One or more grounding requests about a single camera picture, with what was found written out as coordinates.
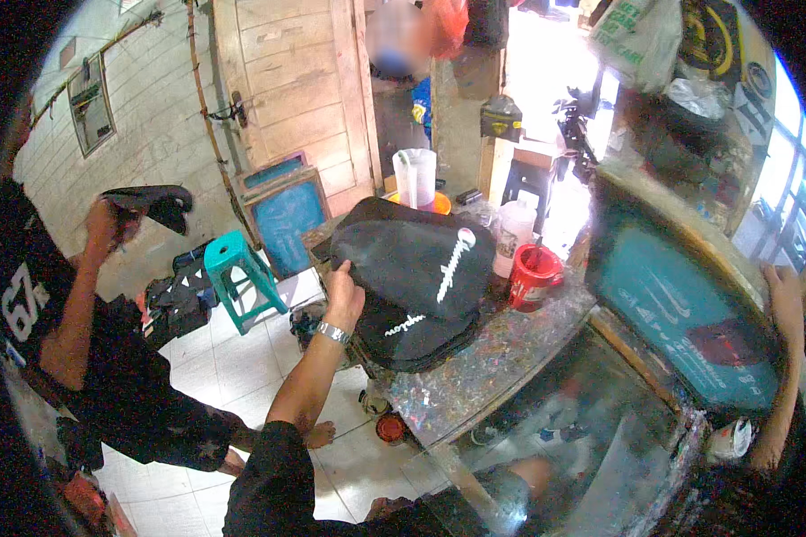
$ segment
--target window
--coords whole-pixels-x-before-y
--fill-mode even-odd
[[[85,58],[66,85],[78,145],[85,158],[114,134],[102,55]]]
[[[806,264],[806,115],[778,57],[773,133],[734,243],[752,261]]]

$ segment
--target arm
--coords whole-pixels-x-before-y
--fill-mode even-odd
[[[97,200],[87,215],[86,226],[85,251],[69,259],[77,273],[63,308],[63,320],[43,340],[39,362],[40,369],[74,391],[84,388],[99,269],[116,248],[118,225],[113,207]],[[130,223],[128,236],[136,228],[137,222]]]
[[[805,346],[799,278],[790,267],[785,267],[780,272],[781,276],[775,267],[771,265],[764,267],[764,275],[770,283],[773,317],[785,340],[788,362],[779,389],[773,398],[770,416],[767,417],[749,457],[749,467],[756,470],[775,470],[778,467],[790,422],[794,417],[800,381],[800,362]]]
[[[365,306],[365,290],[355,285],[349,275],[352,263],[345,261],[329,274],[328,310],[323,320],[344,332],[352,333]],[[285,421],[296,425],[305,434],[310,431],[322,412],[332,386],[344,347],[332,338],[317,334],[310,340],[308,350],[287,376],[271,403],[266,423]]]

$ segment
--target red bag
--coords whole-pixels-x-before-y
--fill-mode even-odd
[[[432,35],[430,56],[455,58],[462,49],[462,38],[468,26],[468,1],[428,0],[424,2],[424,12]]]

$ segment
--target tiled floor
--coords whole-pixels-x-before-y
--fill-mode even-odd
[[[290,306],[322,293],[313,272],[278,286]],[[246,304],[253,303],[251,292],[243,296]],[[207,326],[165,345],[161,353],[171,361],[174,388],[238,414],[250,427],[263,424],[284,377],[301,358],[289,318],[269,312],[239,336],[219,306]],[[417,497],[410,479],[418,478],[419,470],[407,467],[404,476],[400,467],[418,453],[405,444],[390,447],[376,436],[357,401],[366,380],[361,368],[339,371],[320,416],[334,421],[337,435],[331,445],[310,451],[318,519],[362,521],[374,498]],[[108,494],[116,495],[138,535],[221,534],[233,478],[157,462],[142,465],[104,449],[105,466],[96,476]]]

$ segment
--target wooden door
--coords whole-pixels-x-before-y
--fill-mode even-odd
[[[253,170],[303,151],[332,216],[382,183],[364,0],[215,0],[219,68]]]

